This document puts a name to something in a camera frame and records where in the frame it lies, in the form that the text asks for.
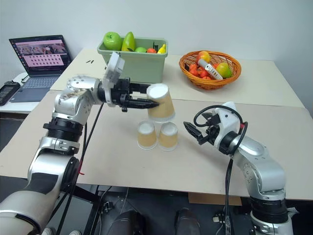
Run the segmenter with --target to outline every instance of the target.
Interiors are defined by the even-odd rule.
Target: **toy fruit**
[[[136,47],[135,38],[132,32],[128,32],[122,44],[122,51],[134,51]]]
[[[200,52],[198,53],[198,55],[197,55],[197,63],[198,63],[198,61],[199,61],[200,59],[203,59],[203,60],[205,60],[207,63],[209,63],[210,60],[211,60],[211,56],[209,55],[209,53],[208,53],[207,51],[203,50],[203,51],[200,51]]]
[[[166,52],[166,44],[163,44],[157,53],[158,54],[164,54],[165,52]]]
[[[135,50],[135,52],[144,52],[144,53],[146,53],[146,52],[147,52],[147,49],[144,48],[144,47],[137,47],[136,50]]]
[[[108,50],[121,50],[122,39],[118,33],[107,32],[103,37],[103,44]]]
[[[190,70],[197,70],[197,65],[196,64],[192,64],[189,66],[189,71]]]
[[[228,66],[227,63],[223,62],[220,63],[217,67],[216,67],[216,71],[223,77],[223,78],[229,78],[232,76],[232,72]]]
[[[201,73],[200,73],[200,77],[201,78],[207,77],[208,75],[209,75],[209,73],[206,70],[202,70]]]
[[[216,67],[217,67],[218,65],[219,65],[219,64],[214,64],[214,65],[212,65],[212,66],[213,66],[213,68],[216,69]]]
[[[148,48],[147,53],[156,53],[157,51],[154,50],[153,48]]]
[[[198,71],[197,70],[190,70],[189,71],[192,75],[198,77]]]

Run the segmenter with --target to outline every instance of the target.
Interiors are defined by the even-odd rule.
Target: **black cable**
[[[100,203],[101,203],[101,200],[102,200],[103,196],[106,195],[107,192],[108,192],[111,188],[112,188],[112,186],[110,186],[107,190],[105,190],[104,193],[101,195],[101,197],[100,197]]]
[[[52,214],[51,214],[51,216],[50,216],[49,222],[50,222],[50,220],[53,218],[53,216],[55,215],[55,213],[58,211],[59,207],[62,205],[62,203],[63,203],[63,201],[65,200],[65,198],[66,198],[66,196],[68,195],[68,193],[69,193],[69,190],[67,190],[67,191],[64,193],[63,197],[61,198],[61,200],[59,201],[59,203],[57,204],[57,206],[54,208],[54,210],[53,210],[53,212],[52,212]]]
[[[241,144],[242,140],[245,137],[246,134],[246,130],[248,128],[248,122],[244,122],[244,128],[242,130],[241,136],[237,142],[237,144],[235,145],[235,147],[232,150],[232,154],[235,153],[235,151],[237,150],[237,148],[239,147],[239,145]],[[228,166],[227,166],[227,170],[226,170],[226,177],[225,177],[225,220],[227,217],[229,217],[229,220],[231,220],[231,215],[229,212],[229,185],[230,185],[230,176],[231,176],[231,171],[232,171],[232,167],[233,167],[233,160],[230,159]]]
[[[100,186],[100,185],[97,185],[96,192],[98,192],[99,186]]]
[[[78,172],[75,174],[75,183],[71,186],[71,190],[70,190],[70,194],[69,194],[69,196],[68,196],[67,204],[65,205],[65,208],[64,208],[64,211],[63,211],[63,214],[62,214],[62,217],[61,217],[59,226],[58,226],[57,235],[60,234],[61,229],[62,229],[62,227],[63,227],[64,221],[65,221],[65,217],[66,217],[66,215],[67,215],[67,211],[68,211],[70,202],[71,202],[72,197],[73,197],[73,193],[74,193],[74,190],[75,190],[75,185],[76,185],[76,182],[77,182],[77,178],[78,178],[78,175],[79,175],[79,171],[80,171],[80,168],[81,168],[81,164],[82,164],[82,161],[84,160],[84,154],[85,154],[84,149],[85,149],[85,147],[86,147],[86,137],[87,137],[87,122],[86,122],[85,128],[84,128],[83,153],[82,153],[82,157],[81,157],[81,160],[80,160],[80,167],[79,167]]]
[[[24,80],[28,77],[29,75],[26,75],[24,78],[21,79],[21,83],[25,83]]]
[[[94,127],[96,126],[96,123],[97,123],[97,121],[98,121],[98,118],[99,118],[99,115],[100,115],[101,110],[102,110],[102,108],[103,108],[103,105],[104,105],[104,103],[102,103],[102,104],[100,105],[100,108],[99,108],[99,111],[98,111],[98,113],[97,113],[97,116],[96,116],[96,118],[95,118],[95,120],[94,120],[94,122],[93,122],[92,128],[91,128],[91,130],[90,130],[90,134],[89,134],[89,136],[88,136],[88,140],[87,140],[87,143],[86,143],[86,148],[85,148],[85,150],[87,149],[87,147],[88,147],[88,145],[89,145],[89,141],[90,141],[90,139],[91,139],[91,135],[92,135],[92,133],[93,133]]]
[[[240,123],[243,123],[242,117],[240,116],[240,114],[239,114],[236,110],[234,110],[234,109],[232,109],[232,108],[229,108],[229,107],[227,107],[227,106],[224,106],[224,105],[211,105],[211,106],[209,106],[209,107],[206,107],[206,108],[200,110],[200,111],[195,115],[195,117],[194,117],[194,124],[195,124],[196,126],[198,126],[198,127],[205,127],[205,126],[207,126],[206,123],[205,123],[205,124],[199,124],[199,123],[197,123],[197,118],[198,118],[203,112],[205,112],[205,111],[207,111],[207,110],[209,110],[209,109],[214,109],[214,108],[227,109],[227,110],[233,112],[233,113],[239,118]]]
[[[98,110],[98,113],[97,113],[97,116],[96,116],[96,119],[94,120],[93,122],[93,125],[92,125],[92,129],[89,133],[89,136],[88,136],[88,140],[86,141],[86,136],[87,136],[87,123],[85,124],[85,129],[84,129],[84,143],[83,143],[83,151],[82,151],[82,156],[80,158],[80,165],[79,165],[79,170],[77,171],[76,173],[76,176],[75,176],[75,183],[72,185],[72,188],[71,188],[71,191],[70,191],[70,194],[68,196],[68,200],[67,200],[67,204],[65,206],[65,209],[64,209],[64,212],[62,214],[62,217],[61,217],[61,220],[60,220],[60,223],[59,223],[59,226],[58,226],[58,230],[57,230],[57,233],[56,235],[60,235],[60,232],[61,232],[61,229],[63,227],[63,224],[64,224],[64,220],[65,220],[65,217],[67,215],[67,211],[68,211],[68,208],[69,208],[69,205],[70,205],[70,202],[72,200],[72,197],[73,197],[73,193],[74,193],[74,190],[75,190],[75,185],[76,185],[76,182],[77,182],[77,178],[78,178],[78,175],[79,175],[79,172],[80,172],[80,169],[83,165],[83,161],[84,161],[84,156],[85,156],[85,153],[86,153],[86,149],[88,147],[88,144],[89,144],[89,141],[91,139],[91,136],[92,136],[92,133],[94,131],[94,128],[95,128],[95,125],[98,121],[98,118],[99,118],[99,115],[100,115],[100,112],[102,110],[102,107],[103,107],[103,104],[101,104],[99,110]]]
[[[229,152],[230,155],[233,155],[235,153],[235,151],[238,149],[239,145],[241,144],[242,140],[244,139],[245,137],[245,134],[246,134],[246,130],[247,130],[247,127],[248,127],[248,123],[247,122],[244,122],[243,123],[243,119],[242,117],[240,116],[240,114],[230,108],[230,107],[227,107],[227,106],[224,106],[224,105],[211,105],[211,106],[208,106],[202,110],[200,110],[194,117],[194,124],[198,127],[205,127],[207,126],[207,123],[205,124],[199,124],[197,123],[197,118],[202,114],[204,113],[205,111],[209,110],[209,109],[214,109],[214,108],[222,108],[222,109],[226,109],[226,110],[229,110],[231,111],[233,114],[235,114],[238,119],[239,119],[239,122],[240,124],[243,124],[244,127],[239,128],[239,131],[238,131],[238,135],[241,135],[237,144],[234,146],[234,148]],[[228,166],[227,166],[227,170],[226,170],[226,175],[225,175],[225,207],[224,207],[224,213],[225,213],[225,220],[227,218],[229,218],[229,220],[231,220],[231,215],[230,215],[230,212],[229,212],[229,185],[230,185],[230,177],[231,177],[231,171],[232,171],[232,167],[233,167],[233,160],[230,159],[229,160],[229,163],[228,163]]]

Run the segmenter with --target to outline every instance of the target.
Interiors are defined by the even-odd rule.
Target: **laptop screen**
[[[9,39],[29,75],[62,73],[71,63],[62,35]]]

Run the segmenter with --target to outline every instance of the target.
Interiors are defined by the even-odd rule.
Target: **laptop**
[[[9,39],[29,79],[10,102],[41,101],[71,63],[62,35]]]

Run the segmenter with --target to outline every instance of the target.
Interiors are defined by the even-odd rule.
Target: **white wall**
[[[166,38],[171,54],[273,60],[313,115],[312,0],[0,0],[0,26],[0,85],[23,71],[9,38],[63,34],[76,56],[132,31]]]

